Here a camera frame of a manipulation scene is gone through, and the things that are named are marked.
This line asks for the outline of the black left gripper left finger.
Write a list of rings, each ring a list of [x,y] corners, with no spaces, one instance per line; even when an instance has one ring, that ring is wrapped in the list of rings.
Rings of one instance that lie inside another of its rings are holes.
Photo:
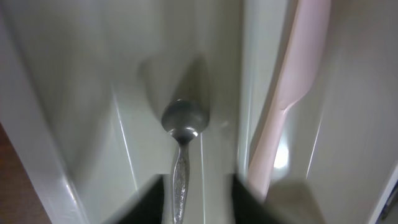
[[[144,195],[129,199],[108,218],[109,224],[162,224],[165,219],[168,174],[156,174],[144,186]]]

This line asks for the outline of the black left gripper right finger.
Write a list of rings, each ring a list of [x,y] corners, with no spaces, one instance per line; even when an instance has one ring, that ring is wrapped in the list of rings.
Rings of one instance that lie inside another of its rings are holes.
[[[231,204],[235,224],[279,224],[249,192],[237,174],[231,175]]]

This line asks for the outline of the pink plastic knife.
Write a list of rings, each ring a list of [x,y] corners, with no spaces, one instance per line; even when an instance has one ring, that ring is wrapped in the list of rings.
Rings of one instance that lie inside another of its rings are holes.
[[[256,131],[254,152],[248,167],[248,186],[260,202],[267,196],[289,109],[309,92],[317,76],[330,9],[330,0],[298,0],[288,4],[265,103],[265,123]]]

